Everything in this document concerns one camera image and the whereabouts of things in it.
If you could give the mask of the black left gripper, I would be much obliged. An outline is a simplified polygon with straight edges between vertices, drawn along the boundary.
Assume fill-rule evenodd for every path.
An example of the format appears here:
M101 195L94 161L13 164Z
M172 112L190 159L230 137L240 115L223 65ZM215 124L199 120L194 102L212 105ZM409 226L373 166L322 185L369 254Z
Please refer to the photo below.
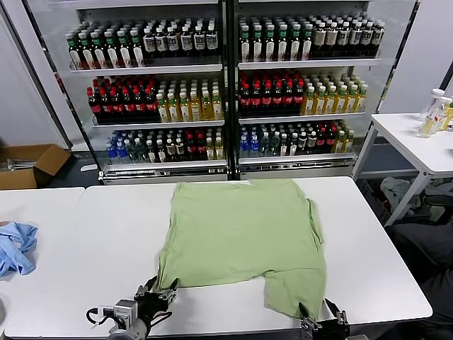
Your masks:
M153 287L157 278L154 276L140 285L134 296L138 307L137 316L145 324L158 324L173 314L169 307L176 298L179 278L175 278L168 288L155 293Z

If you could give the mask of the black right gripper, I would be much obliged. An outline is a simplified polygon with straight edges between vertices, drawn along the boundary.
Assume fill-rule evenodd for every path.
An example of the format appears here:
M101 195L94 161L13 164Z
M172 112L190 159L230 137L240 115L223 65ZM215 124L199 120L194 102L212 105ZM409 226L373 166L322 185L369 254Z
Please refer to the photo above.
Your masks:
M346 311L340 310L338 306L328 298L325 298L324 300L328 309L336 319L316 322L310 318L305 306L301 302L298 303L302 338L313 340L347 339L350 335L350 325L348 324Z

